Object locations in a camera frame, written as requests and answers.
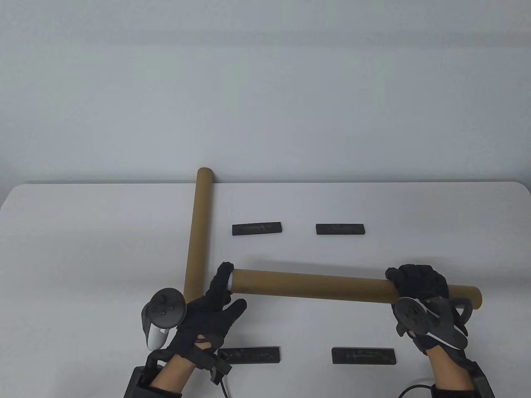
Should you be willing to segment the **person's right hand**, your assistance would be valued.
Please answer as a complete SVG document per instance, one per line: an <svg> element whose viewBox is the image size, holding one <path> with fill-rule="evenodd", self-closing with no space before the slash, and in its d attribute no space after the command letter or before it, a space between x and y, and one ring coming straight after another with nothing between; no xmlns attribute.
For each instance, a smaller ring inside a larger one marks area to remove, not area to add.
<svg viewBox="0 0 531 398"><path fill-rule="evenodd" d="M423 354L440 347L449 357L465 361L472 301L451 298L445 277L430 265L391 267L385 277L399 293L391 307L398 334L410 337Z"/></svg>

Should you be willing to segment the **person's left hand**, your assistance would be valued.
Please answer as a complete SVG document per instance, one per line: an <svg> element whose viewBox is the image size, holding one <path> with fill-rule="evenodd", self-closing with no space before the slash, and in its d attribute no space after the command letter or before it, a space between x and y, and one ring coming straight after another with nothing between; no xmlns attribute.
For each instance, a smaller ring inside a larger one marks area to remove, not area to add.
<svg viewBox="0 0 531 398"><path fill-rule="evenodd" d="M228 282L233 271L233 263L221 263L205 294L187 304L185 318L167 347L199 369L211 370L216 366L216 350L247 309L246 300L231 301Z"/></svg>

